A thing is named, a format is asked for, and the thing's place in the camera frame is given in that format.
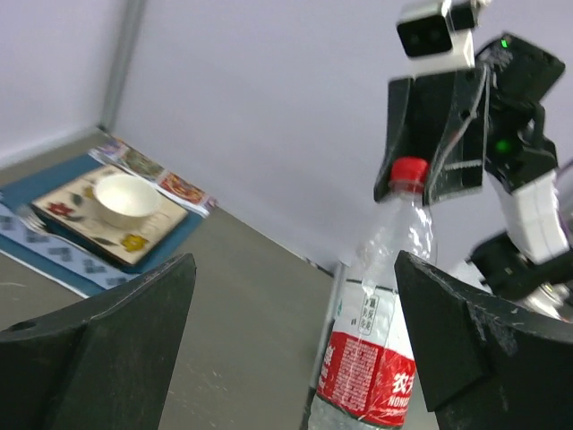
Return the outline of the red bottle cap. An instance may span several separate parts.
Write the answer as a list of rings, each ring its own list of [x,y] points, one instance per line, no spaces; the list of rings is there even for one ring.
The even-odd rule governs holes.
[[[390,170],[391,182],[406,181],[423,184],[429,171],[429,162],[417,157],[396,159]]]

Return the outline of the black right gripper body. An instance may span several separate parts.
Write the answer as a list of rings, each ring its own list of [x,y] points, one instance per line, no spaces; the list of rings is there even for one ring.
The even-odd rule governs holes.
[[[565,65],[540,47],[505,33],[475,52],[473,68],[477,66],[488,68],[483,175],[491,175],[513,193],[558,166],[555,146],[544,135],[542,100]]]

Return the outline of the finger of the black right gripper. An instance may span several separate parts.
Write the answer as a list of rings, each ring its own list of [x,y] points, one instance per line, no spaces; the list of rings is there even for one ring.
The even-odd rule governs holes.
[[[415,134],[412,113],[417,105],[415,80],[411,77],[389,81],[386,144],[378,175],[373,186],[373,200],[383,201],[389,193],[390,172],[397,159],[422,158],[423,149]]]
[[[482,187],[488,68],[440,73],[429,82],[434,113],[442,121],[429,174],[429,200],[442,202]]]

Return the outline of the clear bottle with red label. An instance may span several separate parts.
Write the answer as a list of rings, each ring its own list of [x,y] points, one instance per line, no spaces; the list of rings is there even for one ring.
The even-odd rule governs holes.
[[[394,264],[407,251],[435,262],[424,183],[389,180],[389,198],[346,272],[310,407],[311,429],[399,429],[416,365]]]

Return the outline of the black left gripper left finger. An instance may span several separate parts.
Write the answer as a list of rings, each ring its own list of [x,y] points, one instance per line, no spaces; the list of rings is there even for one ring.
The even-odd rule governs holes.
[[[156,429],[196,280],[180,254],[1,332],[3,429]]]

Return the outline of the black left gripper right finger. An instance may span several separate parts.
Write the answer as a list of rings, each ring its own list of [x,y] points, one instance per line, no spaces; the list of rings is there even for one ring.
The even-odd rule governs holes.
[[[428,411],[441,429],[570,429],[572,326],[402,251],[399,298]]]

